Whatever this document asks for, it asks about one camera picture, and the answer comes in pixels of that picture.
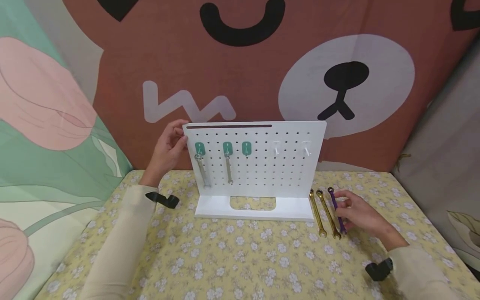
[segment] purple wrench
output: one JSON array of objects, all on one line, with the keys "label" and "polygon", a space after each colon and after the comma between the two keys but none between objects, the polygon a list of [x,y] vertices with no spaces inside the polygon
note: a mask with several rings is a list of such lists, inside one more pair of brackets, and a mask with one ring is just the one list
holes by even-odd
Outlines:
[{"label": "purple wrench", "polygon": [[[333,207],[335,208],[335,210],[338,208],[338,205],[336,204],[336,200],[335,200],[335,195],[333,195],[334,191],[333,191],[333,188],[332,187],[329,187],[327,189],[328,193],[330,194],[330,198],[332,198],[332,202],[333,202]],[[345,229],[345,226],[343,225],[343,221],[342,221],[342,218],[340,218],[339,216],[337,216],[338,218],[338,222],[340,223],[340,232],[342,234],[347,234],[347,230]]]}]

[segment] sleeve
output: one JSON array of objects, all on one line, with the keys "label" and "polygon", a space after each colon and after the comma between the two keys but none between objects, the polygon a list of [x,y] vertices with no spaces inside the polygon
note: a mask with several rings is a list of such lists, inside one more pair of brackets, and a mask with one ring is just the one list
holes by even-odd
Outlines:
[{"label": "sleeve", "polygon": [[81,300],[127,297],[155,210],[156,203],[145,196],[148,192],[158,192],[158,189],[134,185],[126,191],[117,223],[98,252]]},{"label": "sleeve", "polygon": [[424,250],[408,246],[393,249],[388,254],[393,262],[398,289],[408,300],[458,299],[442,271]]}]

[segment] person's left hand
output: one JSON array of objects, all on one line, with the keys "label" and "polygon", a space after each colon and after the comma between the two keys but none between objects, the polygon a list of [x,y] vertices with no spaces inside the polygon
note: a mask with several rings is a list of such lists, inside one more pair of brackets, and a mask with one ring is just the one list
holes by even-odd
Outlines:
[{"label": "person's left hand", "polygon": [[140,179],[140,185],[157,187],[162,177],[177,165],[180,153],[187,144],[187,137],[183,135],[181,127],[187,123],[187,120],[176,120],[165,127]]}]

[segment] hand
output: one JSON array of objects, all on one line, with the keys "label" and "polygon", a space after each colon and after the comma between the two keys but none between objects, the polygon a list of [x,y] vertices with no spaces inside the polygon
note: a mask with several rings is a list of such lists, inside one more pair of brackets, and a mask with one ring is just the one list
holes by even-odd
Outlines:
[{"label": "hand", "polygon": [[339,197],[347,197],[344,201],[338,201],[336,210],[337,216],[347,219],[347,231],[357,226],[377,237],[387,251],[408,246],[402,235],[361,197],[350,191],[335,192],[335,198]]},{"label": "hand", "polygon": [[181,152],[187,145],[187,137],[183,135],[182,125],[186,120],[176,120],[169,123],[158,138],[152,158],[148,163],[140,185],[157,187],[162,177],[178,163]]}]

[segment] floral tablecloth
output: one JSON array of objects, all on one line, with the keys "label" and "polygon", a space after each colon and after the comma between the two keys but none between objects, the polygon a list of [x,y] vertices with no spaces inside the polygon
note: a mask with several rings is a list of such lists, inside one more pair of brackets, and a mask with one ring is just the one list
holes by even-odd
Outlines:
[{"label": "floral tablecloth", "polygon": [[[96,254],[116,223],[120,202],[143,171],[129,173],[74,244],[37,299],[75,299]],[[317,172],[315,189],[349,189],[368,201],[411,243],[423,247],[451,287],[480,298],[480,284],[389,173]],[[161,193],[181,201],[157,205],[135,274],[131,299],[398,299],[395,280],[374,283],[364,271],[386,252],[353,230],[335,240],[318,203],[327,238],[316,223],[194,218],[198,190],[191,171],[172,171]],[[239,209],[273,209],[266,198],[233,198]]]}]

